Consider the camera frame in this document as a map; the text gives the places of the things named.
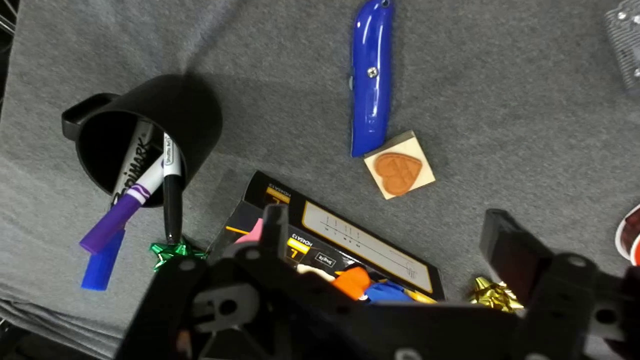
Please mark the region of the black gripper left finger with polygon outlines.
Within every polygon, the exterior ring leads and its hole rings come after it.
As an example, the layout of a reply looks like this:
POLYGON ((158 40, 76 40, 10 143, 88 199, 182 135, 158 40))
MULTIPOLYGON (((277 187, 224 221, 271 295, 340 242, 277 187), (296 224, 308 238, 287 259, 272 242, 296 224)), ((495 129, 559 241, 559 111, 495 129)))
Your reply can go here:
POLYGON ((271 204, 263 215, 263 234, 259 248, 264 257, 280 262, 289 260, 289 208, 282 204, 271 204))

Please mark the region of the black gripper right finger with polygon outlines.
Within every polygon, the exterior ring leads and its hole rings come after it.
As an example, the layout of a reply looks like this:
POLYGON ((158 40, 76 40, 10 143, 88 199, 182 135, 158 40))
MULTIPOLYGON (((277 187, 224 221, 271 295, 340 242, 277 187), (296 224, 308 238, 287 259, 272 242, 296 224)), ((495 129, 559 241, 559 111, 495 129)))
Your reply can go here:
POLYGON ((555 259, 551 248, 500 208, 488 208, 485 215, 481 251, 522 305, 532 299, 542 272, 555 259))

